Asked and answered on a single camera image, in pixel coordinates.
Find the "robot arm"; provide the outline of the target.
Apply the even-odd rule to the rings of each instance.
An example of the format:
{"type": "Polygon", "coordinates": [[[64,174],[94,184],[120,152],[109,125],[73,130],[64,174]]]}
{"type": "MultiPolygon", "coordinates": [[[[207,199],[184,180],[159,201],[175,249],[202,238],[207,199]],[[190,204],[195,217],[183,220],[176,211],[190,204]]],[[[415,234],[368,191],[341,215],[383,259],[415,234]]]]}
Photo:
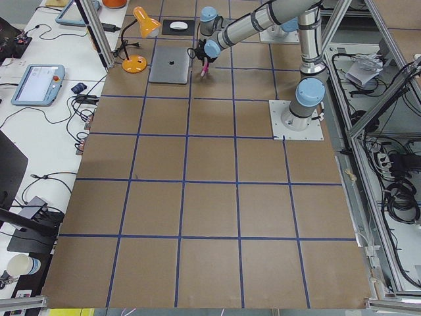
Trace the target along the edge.
{"type": "Polygon", "coordinates": [[[281,114],[283,125],[293,131],[304,131],[314,110],[322,102],[327,80],[323,62],[321,1],[267,1],[239,19],[226,23],[214,7],[201,11],[198,42],[188,49],[189,56],[202,62],[202,73],[227,48],[257,33],[285,38],[297,32],[301,48],[301,80],[295,97],[281,114]]]}
{"type": "Polygon", "coordinates": [[[205,7],[200,16],[202,38],[220,41],[230,46],[243,41],[274,25],[281,25],[307,10],[303,3],[294,1],[268,1],[237,20],[227,22],[214,7],[205,7]]]}

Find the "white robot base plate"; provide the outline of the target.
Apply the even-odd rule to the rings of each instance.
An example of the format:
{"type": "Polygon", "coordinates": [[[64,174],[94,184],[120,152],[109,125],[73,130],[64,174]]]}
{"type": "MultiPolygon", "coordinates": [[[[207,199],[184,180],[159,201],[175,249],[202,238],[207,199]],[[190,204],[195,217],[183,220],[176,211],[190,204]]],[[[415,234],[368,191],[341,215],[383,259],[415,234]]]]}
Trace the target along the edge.
{"type": "Polygon", "coordinates": [[[298,119],[293,123],[287,117],[289,100],[269,100],[272,135],[275,140],[323,141],[324,136],[317,111],[310,118],[298,119]]]}

